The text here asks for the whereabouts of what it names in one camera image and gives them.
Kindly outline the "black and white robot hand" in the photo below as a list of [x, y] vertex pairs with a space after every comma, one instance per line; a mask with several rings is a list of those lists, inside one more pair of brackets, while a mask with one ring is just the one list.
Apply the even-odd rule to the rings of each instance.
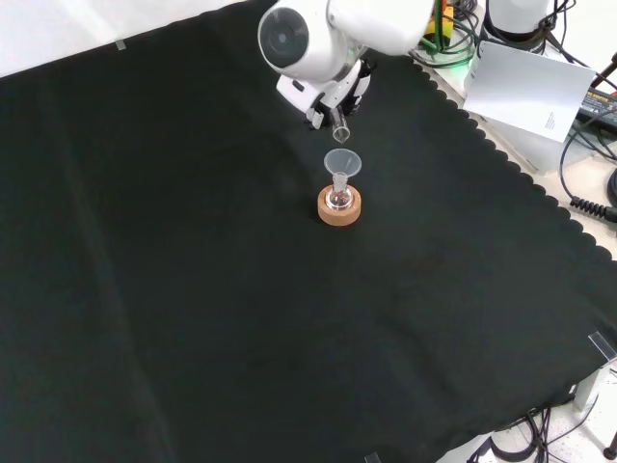
[[343, 144], [350, 136], [347, 119], [359, 109], [374, 67], [359, 59], [338, 80], [311, 83], [281, 76], [277, 91], [295, 109], [305, 115], [311, 130], [330, 128], [333, 137]]

